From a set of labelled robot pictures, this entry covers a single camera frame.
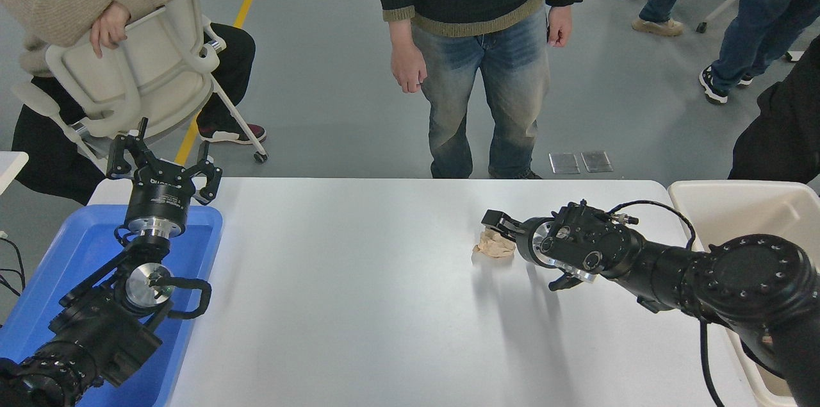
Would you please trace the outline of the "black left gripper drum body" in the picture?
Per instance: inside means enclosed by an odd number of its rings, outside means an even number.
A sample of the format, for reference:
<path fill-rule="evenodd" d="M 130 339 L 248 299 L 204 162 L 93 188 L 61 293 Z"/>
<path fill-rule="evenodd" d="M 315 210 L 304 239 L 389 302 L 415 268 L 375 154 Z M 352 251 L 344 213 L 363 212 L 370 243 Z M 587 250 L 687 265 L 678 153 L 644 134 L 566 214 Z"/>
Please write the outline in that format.
<path fill-rule="evenodd" d="M 185 168 L 162 163 L 158 168 L 141 167 L 135 171 L 126 222 L 158 218 L 185 223 L 193 195 L 193 183 Z"/>

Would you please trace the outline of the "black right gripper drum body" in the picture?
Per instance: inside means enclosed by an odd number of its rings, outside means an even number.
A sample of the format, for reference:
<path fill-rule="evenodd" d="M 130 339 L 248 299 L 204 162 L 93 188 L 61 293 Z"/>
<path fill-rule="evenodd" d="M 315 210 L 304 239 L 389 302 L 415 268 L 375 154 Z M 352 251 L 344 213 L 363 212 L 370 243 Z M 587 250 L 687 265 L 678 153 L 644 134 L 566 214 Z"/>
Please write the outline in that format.
<path fill-rule="evenodd" d="M 516 249 L 525 261 L 536 265 L 544 265 L 545 262 L 535 252 L 534 238 L 537 229 L 544 225 L 544 217 L 533 217 L 522 221 L 516 234 Z"/>

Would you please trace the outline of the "person's left hand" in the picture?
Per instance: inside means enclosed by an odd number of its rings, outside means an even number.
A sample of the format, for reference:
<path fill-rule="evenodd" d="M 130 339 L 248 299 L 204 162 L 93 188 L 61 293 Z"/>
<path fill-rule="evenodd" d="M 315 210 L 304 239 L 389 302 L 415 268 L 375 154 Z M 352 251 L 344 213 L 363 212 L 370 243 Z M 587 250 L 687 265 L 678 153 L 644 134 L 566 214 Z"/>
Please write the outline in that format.
<path fill-rule="evenodd" d="M 115 50 L 126 41 L 126 25 L 131 20 L 131 12 L 120 4 L 111 4 L 102 11 L 90 28 L 90 45 L 97 59 L 103 58 L 103 48 Z"/>
<path fill-rule="evenodd" d="M 552 6 L 547 15 L 548 45 L 566 47 L 572 34 L 572 6 Z"/>

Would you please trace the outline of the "person's right hand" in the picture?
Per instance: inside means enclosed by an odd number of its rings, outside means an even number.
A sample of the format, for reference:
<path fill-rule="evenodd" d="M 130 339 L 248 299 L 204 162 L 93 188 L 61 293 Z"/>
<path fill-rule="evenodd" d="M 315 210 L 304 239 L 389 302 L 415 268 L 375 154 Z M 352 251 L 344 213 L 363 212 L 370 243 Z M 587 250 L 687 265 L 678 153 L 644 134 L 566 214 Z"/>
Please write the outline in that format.
<path fill-rule="evenodd" d="M 388 22 L 391 73 L 405 94 L 419 92 L 427 79 L 427 63 L 413 39 L 412 22 Z"/>

